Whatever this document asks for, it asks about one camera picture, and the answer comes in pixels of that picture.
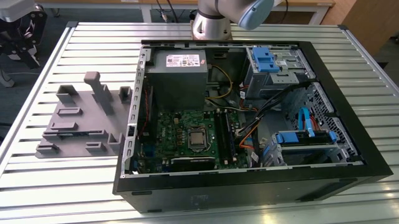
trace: yellow wire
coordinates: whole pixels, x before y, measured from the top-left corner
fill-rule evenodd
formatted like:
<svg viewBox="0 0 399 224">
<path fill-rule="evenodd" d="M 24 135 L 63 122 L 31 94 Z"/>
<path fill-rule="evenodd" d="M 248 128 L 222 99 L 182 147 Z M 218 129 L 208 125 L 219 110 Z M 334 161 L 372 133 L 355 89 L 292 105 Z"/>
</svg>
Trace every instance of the yellow wire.
<svg viewBox="0 0 399 224">
<path fill-rule="evenodd" d="M 222 71 L 222 73 L 226 75 L 226 77 L 228 78 L 230 89 L 228 89 L 227 93 L 223 94 L 222 96 L 218 96 L 218 97 L 206 97 L 206 99 L 220 99 L 220 98 L 226 97 L 231 93 L 231 90 L 232 90 L 232 81 L 231 81 L 231 78 L 230 78 L 228 74 L 226 73 L 226 71 L 218 65 L 212 65 L 212 67 L 216 67 Z"/>
</svg>

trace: power supply label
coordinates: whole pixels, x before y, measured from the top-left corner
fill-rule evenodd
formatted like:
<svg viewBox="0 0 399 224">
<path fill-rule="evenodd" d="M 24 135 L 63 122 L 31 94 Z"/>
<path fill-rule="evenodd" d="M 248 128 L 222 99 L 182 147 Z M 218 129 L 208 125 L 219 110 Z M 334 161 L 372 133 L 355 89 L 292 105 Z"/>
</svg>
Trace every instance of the power supply label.
<svg viewBox="0 0 399 224">
<path fill-rule="evenodd" d="M 168 55 L 167 67 L 199 67 L 200 55 Z"/>
</svg>

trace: aluminum table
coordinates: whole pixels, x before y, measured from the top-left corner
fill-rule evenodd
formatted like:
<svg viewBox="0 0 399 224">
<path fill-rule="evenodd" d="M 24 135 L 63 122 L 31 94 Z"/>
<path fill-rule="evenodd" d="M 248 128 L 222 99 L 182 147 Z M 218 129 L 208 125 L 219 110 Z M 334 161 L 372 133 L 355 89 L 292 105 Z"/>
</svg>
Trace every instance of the aluminum table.
<svg viewBox="0 0 399 224">
<path fill-rule="evenodd" d="M 36 145 L 62 84 L 88 90 L 87 71 L 110 89 L 134 85 L 143 39 L 190 39 L 190 24 L 79 23 L 67 27 L 0 148 L 0 224 L 399 222 L 398 87 L 348 31 L 336 26 L 232 26 L 235 40 L 311 41 L 394 175 L 324 201 L 140 214 L 112 195 L 116 157 L 37 159 Z"/>
</svg>

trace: blue latch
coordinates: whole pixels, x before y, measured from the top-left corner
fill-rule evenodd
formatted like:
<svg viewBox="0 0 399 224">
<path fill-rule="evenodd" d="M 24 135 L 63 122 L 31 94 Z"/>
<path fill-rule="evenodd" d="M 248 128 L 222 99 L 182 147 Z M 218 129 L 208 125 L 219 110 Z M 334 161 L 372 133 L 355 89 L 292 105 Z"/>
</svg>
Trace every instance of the blue latch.
<svg viewBox="0 0 399 224">
<path fill-rule="evenodd" d="M 332 142 L 336 142 L 336 134 L 334 131 L 328 132 Z"/>
<path fill-rule="evenodd" d="M 268 48 L 254 47 L 252 56 L 260 72 L 279 72 L 280 68 L 275 65 L 275 56 Z"/>
<path fill-rule="evenodd" d="M 284 143 L 299 142 L 295 132 L 280 132 L 280 136 L 283 137 Z"/>
<path fill-rule="evenodd" d="M 283 142 L 283 137 L 279 134 L 275 135 L 275 139 L 279 144 Z"/>
<path fill-rule="evenodd" d="M 270 146 L 267 146 L 267 147 L 264 148 L 264 150 L 263 150 L 263 154 L 262 154 L 263 157 L 266 157 L 266 154 L 267 154 L 268 150 L 270 150 Z"/>
</svg>

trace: sticker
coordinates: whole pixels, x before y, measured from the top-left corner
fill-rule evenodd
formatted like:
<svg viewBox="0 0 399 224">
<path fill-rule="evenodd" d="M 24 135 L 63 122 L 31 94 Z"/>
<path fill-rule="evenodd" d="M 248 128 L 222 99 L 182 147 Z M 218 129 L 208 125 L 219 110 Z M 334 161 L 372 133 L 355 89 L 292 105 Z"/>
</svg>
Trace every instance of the sticker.
<svg viewBox="0 0 399 224">
<path fill-rule="evenodd" d="M 246 92 L 244 92 L 244 91 L 240 91 L 240 92 L 239 92 L 239 97 L 240 97 L 242 99 L 246 99 Z"/>
<path fill-rule="evenodd" d="M 259 156 L 252 152 L 252 154 L 251 154 L 251 158 L 255 160 L 255 162 L 258 162 L 259 161 Z"/>
<path fill-rule="evenodd" d="M 200 55 L 168 55 L 167 67 L 199 67 Z"/>
<path fill-rule="evenodd" d="M 276 61 L 275 64 L 276 65 L 287 65 L 287 62 L 284 60 L 282 60 L 282 61 Z"/>
<path fill-rule="evenodd" d="M 332 6 L 332 3 L 318 3 L 319 6 Z"/>
</svg>

